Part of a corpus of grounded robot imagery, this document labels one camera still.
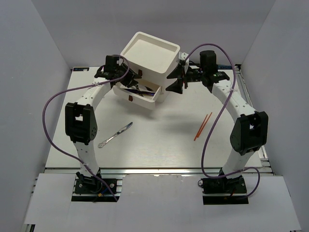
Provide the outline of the white drawer box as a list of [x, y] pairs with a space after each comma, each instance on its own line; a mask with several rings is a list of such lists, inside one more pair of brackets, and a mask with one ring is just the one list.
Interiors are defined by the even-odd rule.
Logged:
[[131, 70], [141, 74], [138, 79], [141, 87], [148, 87], [153, 96], [132, 93], [118, 83], [113, 87], [116, 96], [128, 100], [141, 107], [153, 110], [157, 103], [165, 100], [168, 93], [166, 87], [172, 83], [167, 76], [176, 68], [180, 46], [146, 34], [137, 32], [121, 52], [130, 65]]

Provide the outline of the orange chopstick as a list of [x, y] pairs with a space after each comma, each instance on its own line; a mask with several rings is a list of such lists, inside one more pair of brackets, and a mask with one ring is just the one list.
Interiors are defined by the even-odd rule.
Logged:
[[201, 124], [201, 126], [200, 126], [200, 128], [199, 128], [195, 138], [199, 137], [199, 135], [200, 135], [200, 133], [202, 131], [202, 128], [203, 128], [204, 124], [206, 123], [207, 118], [208, 118], [208, 114], [206, 114], [206, 116], [205, 116], [205, 118], [204, 118], [204, 120], [203, 120], [203, 122], [202, 122], [202, 124]]
[[194, 141], [201, 135], [202, 131], [204, 130], [207, 122], [209, 121], [209, 118], [212, 116], [212, 112], [210, 112], [210, 114], [207, 114], [198, 130], [198, 132], [196, 133], [195, 137], [194, 137]]

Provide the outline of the ornate silver knife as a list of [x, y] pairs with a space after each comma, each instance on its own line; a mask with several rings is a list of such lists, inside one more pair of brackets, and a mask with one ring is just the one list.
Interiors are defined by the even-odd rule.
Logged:
[[101, 143], [98, 144], [98, 148], [103, 148], [109, 141], [117, 137], [118, 135], [122, 134], [126, 130], [128, 130], [131, 126], [133, 125], [133, 122], [130, 122], [129, 124], [125, 125], [122, 127], [118, 132], [116, 132], [114, 135], [112, 135], [110, 138], [102, 141]]

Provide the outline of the green handled knife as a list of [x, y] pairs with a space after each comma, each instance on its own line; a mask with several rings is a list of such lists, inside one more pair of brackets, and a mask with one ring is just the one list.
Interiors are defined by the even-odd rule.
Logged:
[[138, 84], [136, 84], [133, 88], [136, 90], [136, 94], [142, 97], [144, 96], [144, 89], [140, 88]]

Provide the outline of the dark blue knife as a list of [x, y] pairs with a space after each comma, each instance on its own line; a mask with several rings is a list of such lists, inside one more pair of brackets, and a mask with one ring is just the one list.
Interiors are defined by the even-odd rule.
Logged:
[[149, 91], [142, 91], [142, 90], [137, 90], [137, 89], [129, 89], [129, 88], [124, 88], [124, 90], [135, 93], [135, 94], [141, 94], [141, 95], [148, 95], [148, 96], [154, 96], [155, 93], [149, 92]]

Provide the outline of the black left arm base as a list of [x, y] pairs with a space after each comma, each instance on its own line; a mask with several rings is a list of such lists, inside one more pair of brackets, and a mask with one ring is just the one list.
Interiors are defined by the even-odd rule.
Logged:
[[92, 203], [115, 203], [119, 200], [122, 191], [123, 178], [103, 178], [103, 181], [111, 189], [111, 192], [101, 181], [91, 178], [80, 179], [75, 177], [74, 187], [72, 191], [72, 202], [92, 202]]

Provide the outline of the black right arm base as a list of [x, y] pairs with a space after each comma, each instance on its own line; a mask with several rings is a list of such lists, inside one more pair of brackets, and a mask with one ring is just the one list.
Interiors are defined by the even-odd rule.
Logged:
[[227, 179], [202, 178], [198, 181], [202, 188], [204, 205], [248, 204], [247, 188], [243, 176]]

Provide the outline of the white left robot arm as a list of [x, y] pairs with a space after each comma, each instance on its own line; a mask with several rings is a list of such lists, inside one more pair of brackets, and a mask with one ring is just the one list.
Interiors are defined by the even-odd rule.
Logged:
[[124, 56], [108, 55], [105, 64], [98, 68], [92, 84], [85, 87], [83, 96], [65, 106], [65, 133], [73, 142], [81, 162], [81, 170], [77, 176], [79, 179], [87, 179], [85, 187], [92, 193], [100, 191], [102, 187], [93, 143], [98, 132], [95, 110], [118, 82], [132, 87], [138, 84], [136, 79], [140, 78], [130, 69]]

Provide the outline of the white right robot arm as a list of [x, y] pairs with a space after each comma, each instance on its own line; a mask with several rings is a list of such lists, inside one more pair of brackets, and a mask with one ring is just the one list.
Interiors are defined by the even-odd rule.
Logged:
[[235, 77], [230, 78], [225, 72], [218, 70], [214, 51], [200, 52], [200, 65], [196, 69], [189, 65], [187, 53], [180, 52], [177, 62], [177, 67], [167, 76], [168, 79], [175, 79], [175, 82], [168, 86], [166, 91], [182, 94], [188, 83], [201, 82], [223, 105], [207, 135], [204, 147], [207, 147], [224, 111], [227, 111], [234, 121], [230, 134], [232, 150], [220, 169], [220, 175], [206, 176], [208, 179], [219, 179], [218, 188], [228, 193], [235, 188], [234, 179], [246, 170], [245, 166], [250, 157], [266, 144], [268, 115], [264, 111], [258, 112], [242, 98], [235, 88]]

